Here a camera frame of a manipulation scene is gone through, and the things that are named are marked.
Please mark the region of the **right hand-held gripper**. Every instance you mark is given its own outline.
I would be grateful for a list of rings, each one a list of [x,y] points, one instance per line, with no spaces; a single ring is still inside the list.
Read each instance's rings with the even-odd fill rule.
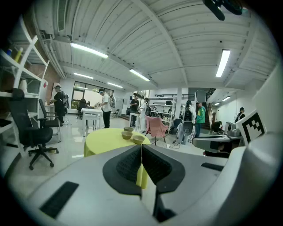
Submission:
[[[228,136],[200,136],[192,140],[193,146],[208,152],[231,152],[232,139],[239,139],[247,146],[251,141],[266,133],[257,110],[250,114],[239,112],[231,125],[231,139]]]

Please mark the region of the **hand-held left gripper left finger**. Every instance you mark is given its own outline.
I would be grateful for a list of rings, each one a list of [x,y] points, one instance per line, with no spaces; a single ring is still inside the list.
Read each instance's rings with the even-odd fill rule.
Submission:
[[[137,186],[141,146],[75,161],[39,186],[29,203],[42,223],[63,226],[150,226]]]

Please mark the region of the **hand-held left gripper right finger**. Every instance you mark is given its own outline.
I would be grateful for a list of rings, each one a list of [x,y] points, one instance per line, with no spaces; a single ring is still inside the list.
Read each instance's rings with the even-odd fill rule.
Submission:
[[[142,164],[156,186],[153,217],[166,222],[200,199],[219,177],[226,158],[142,146]]]

